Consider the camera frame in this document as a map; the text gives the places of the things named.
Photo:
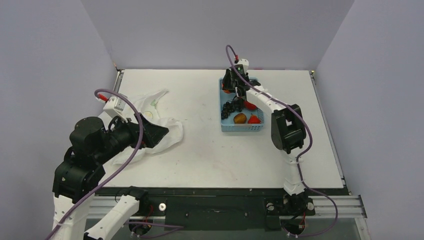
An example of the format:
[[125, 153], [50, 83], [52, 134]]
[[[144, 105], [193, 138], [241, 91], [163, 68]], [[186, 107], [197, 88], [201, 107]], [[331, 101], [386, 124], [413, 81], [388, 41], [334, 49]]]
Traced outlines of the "black fake grape bunch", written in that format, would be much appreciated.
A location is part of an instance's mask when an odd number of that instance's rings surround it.
[[232, 113], [241, 113], [244, 108], [244, 103], [241, 100], [226, 101], [221, 109], [221, 119], [228, 119]]

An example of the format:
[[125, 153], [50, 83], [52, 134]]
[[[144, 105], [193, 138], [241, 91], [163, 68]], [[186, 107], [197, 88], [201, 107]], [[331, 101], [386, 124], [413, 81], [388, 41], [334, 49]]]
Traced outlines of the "white plastic bag lemon print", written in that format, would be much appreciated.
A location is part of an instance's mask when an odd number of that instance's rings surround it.
[[179, 143], [184, 136], [182, 122], [169, 117], [160, 118], [153, 104], [166, 92], [163, 89], [136, 98], [122, 94], [107, 98], [98, 93], [96, 96], [105, 103], [103, 112], [110, 117], [110, 122], [105, 131], [104, 146], [95, 154], [95, 159], [101, 164], [111, 161], [123, 166]]

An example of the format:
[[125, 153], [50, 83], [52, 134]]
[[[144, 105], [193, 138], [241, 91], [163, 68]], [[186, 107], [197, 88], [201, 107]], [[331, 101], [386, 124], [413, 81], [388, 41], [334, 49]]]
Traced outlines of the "small red fake pear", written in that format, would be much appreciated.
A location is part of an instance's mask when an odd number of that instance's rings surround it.
[[252, 114], [250, 118], [248, 119], [247, 123], [251, 125], [256, 125], [256, 124], [261, 124], [262, 121], [256, 115]]

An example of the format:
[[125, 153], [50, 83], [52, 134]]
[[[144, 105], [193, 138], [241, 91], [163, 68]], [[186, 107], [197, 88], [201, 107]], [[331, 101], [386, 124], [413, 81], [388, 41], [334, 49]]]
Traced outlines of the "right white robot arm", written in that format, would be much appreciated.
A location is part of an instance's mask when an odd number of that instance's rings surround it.
[[271, 119], [272, 143], [288, 155], [293, 149], [302, 149], [306, 136], [309, 136], [309, 146], [295, 159], [300, 182], [294, 183], [293, 188], [284, 187], [289, 195], [282, 199], [282, 207], [287, 213], [294, 214], [302, 207], [300, 196], [307, 188], [299, 158], [312, 147], [312, 134], [299, 105], [289, 105], [272, 96], [257, 80], [249, 79], [246, 69], [246, 65], [234, 65], [226, 70], [222, 79], [222, 91], [235, 94], [232, 103], [249, 103], [263, 112], [267, 110]]

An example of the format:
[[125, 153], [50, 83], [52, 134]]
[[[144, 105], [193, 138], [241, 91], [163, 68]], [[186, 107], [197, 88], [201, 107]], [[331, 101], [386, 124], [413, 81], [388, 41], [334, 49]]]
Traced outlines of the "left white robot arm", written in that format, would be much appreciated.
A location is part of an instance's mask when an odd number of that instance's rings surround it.
[[132, 214], [149, 209], [147, 192], [129, 187], [123, 199], [97, 226], [85, 230], [94, 194], [106, 183], [104, 164], [128, 147], [135, 152], [155, 147], [169, 129], [149, 122], [141, 113], [136, 121], [112, 118], [108, 126], [96, 116], [78, 121], [69, 139], [71, 147], [54, 172], [54, 223], [52, 240], [109, 240]]

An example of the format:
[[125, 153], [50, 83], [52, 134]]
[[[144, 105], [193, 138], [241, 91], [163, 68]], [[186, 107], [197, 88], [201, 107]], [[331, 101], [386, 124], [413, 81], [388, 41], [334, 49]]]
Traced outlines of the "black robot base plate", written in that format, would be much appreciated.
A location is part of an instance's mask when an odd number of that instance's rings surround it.
[[133, 219], [152, 221], [161, 217], [167, 230], [182, 226], [185, 231], [301, 230], [313, 197], [346, 196], [347, 188], [306, 190], [289, 195], [282, 188], [146, 188]]

